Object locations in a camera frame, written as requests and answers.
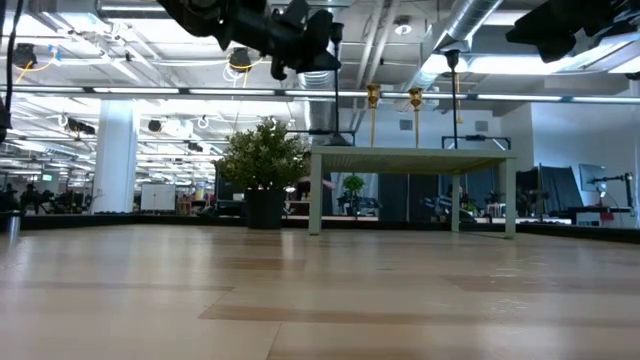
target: fluorescent light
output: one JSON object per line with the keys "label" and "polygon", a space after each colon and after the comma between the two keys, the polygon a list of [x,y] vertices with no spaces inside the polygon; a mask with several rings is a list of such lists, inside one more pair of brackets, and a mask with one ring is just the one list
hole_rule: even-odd
{"label": "fluorescent light", "polygon": [[584,70],[590,65],[604,59],[619,49],[627,46],[629,42],[620,42],[614,44],[603,44],[596,46],[591,50],[582,52],[574,57],[566,57],[556,61],[557,71],[576,71]]}
{"label": "fluorescent light", "polygon": [[562,99],[561,96],[546,96],[546,95],[489,95],[489,94],[478,95],[478,100],[557,102],[557,101],[560,101],[561,99]]}
{"label": "fluorescent light", "polygon": [[[447,63],[447,57],[440,54],[433,54],[429,56],[427,61],[422,64],[420,68],[425,74],[442,74],[451,72],[449,64]],[[456,65],[456,72],[463,73],[469,71],[469,64],[465,59],[460,58],[458,65]]]}
{"label": "fluorescent light", "polygon": [[78,169],[82,169],[82,170],[91,170],[91,167],[89,166],[85,166],[85,165],[80,165],[80,164],[76,164],[76,163],[72,163],[71,164],[74,167],[77,167]]}
{"label": "fluorescent light", "polygon": [[477,74],[549,75],[558,70],[558,62],[545,64],[539,56],[479,56],[469,64]]}
{"label": "fluorescent light", "polygon": [[162,12],[165,11],[162,6],[125,6],[125,5],[105,5],[100,7],[102,11],[154,11],[154,12]]}
{"label": "fluorescent light", "polygon": [[42,171],[40,170],[10,170],[9,174],[13,175],[40,175]]}
{"label": "fluorescent light", "polygon": [[635,74],[640,72],[640,56],[627,61],[609,72],[612,74]]}
{"label": "fluorescent light", "polygon": [[189,89],[194,95],[275,95],[273,90],[257,89]]}
{"label": "fluorescent light", "polygon": [[[424,93],[422,94],[423,99],[428,100],[451,100],[453,99],[453,94],[445,94],[445,93]],[[456,100],[464,100],[467,98],[466,94],[456,94]]]}
{"label": "fluorescent light", "polygon": [[98,93],[114,94],[177,94],[180,91],[176,88],[93,88]]}
{"label": "fluorescent light", "polygon": [[640,98],[627,98],[618,96],[574,96],[571,102],[594,104],[640,104]]}
{"label": "fluorescent light", "polygon": [[410,33],[411,30],[412,30],[411,25],[404,24],[404,25],[398,25],[394,31],[395,31],[396,34],[398,34],[400,36],[403,36],[403,35],[407,35],[408,33]]}
{"label": "fluorescent light", "polygon": [[[336,92],[335,90],[285,90],[284,94],[286,96],[333,97]],[[367,92],[340,90],[339,95],[347,97],[367,97]]]}
{"label": "fluorescent light", "polygon": [[15,85],[13,87],[13,91],[15,92],[84,92],[84,89],[76,86],[24,86],[24,85]]}
{"label": "fluorescent light", "polygon": [[143,162],[143,163],[138,163],[139,167],[159,167],[159,166],[164,166],[164,164],[162,163],[151,163],[151,162]]}
{"label": "fluorescent light", "polygon": [[109,31],[109,25],[100,20],[96,15],[85,12],[59,12],[58,15],[62,17],[71,27],[78,31],[92,31],[101,33],[103,31]]}
{"label": "fluorescent light", "polygon": [[24,140],[14,140],[15,145],[23,150],[29,150],[29,151],[37,151],[37,152],[45,152],[47,151],[47,148],[38,144],[38,143],[34,143],[31,141],[24,141]]}
{"label": "fluorescent light", "polygon": [[[11,30],[13,30],[13,17],[15,15],[15,11],[7,11],[5,15],[4,25],[2,27],[2,33],[9,35]],[[58,34],[50,29],[48,26],[44,25],[34,17],[28,14],[23,14],[20,17],[20,21],[18,22],[18,26],[16,27],[16,35],[17,36],[58,36]]]}

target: black equipment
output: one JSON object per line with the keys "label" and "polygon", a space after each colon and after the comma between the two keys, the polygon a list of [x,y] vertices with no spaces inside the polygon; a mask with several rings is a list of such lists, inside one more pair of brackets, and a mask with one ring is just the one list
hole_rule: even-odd
{"label": "black equipment", "polygon": [[231,41],[270,55],[271,75],[286,79],[284,67],[297,73],[330,71],[340,62],[327,51],[333,15],[318,10],[309,17],[305,0],[269,14],[266,0],[158,0],[169,16],[194,36],[214,36],[226,50]]}
{"label": "black equipment", "polygon": [[633,181],[633,174],[624,173],[623,175],[603,177],[591,180],[593,184],[606,183],[607,181],[624,181],[625,188],[627,190],[627,206],[630,208],[634,208],[633,193],[631,192],[631,181]]}
{"label": "black equipment", "polygon": [[638,0],[549,0],[518,19],[506,37],[536,46],[542,60],[550,63],[573,50],[581,30],[597,45],[604,38],[638,31],[639,19]]}

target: computer monitor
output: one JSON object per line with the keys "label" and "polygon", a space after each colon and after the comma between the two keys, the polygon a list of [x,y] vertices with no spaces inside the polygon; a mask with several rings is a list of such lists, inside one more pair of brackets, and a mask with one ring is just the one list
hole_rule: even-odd
{"label": "computer monitor", "polygon": [[596,182],[607,176],[606,169],[600,165],[580,164],[580,190],[603,193],[607,191],[607,183]]}

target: floor plank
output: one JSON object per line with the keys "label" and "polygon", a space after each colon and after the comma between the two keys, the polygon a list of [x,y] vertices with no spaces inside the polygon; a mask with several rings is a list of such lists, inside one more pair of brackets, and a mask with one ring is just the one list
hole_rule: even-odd
{"label": "floor plank", "polygon": [[0,238],[6,359],[637,359],[640,247],[121,226]]}

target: office desk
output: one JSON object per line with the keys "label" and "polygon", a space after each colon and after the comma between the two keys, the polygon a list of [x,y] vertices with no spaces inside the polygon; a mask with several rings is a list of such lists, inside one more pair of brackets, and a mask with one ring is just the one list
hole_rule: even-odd
{"label": "office desk", "polygon": [[309,234],[318,235],[322,227],[322,174],[328,172],[360,172],[385,174],[452,175],[451,231],[460,226],[460,176],[504,164],[503,181],[506,197],[505,237],[516,232],[515,154],[501,150],[440,150],[366,147],[311,148],[311,207]]}

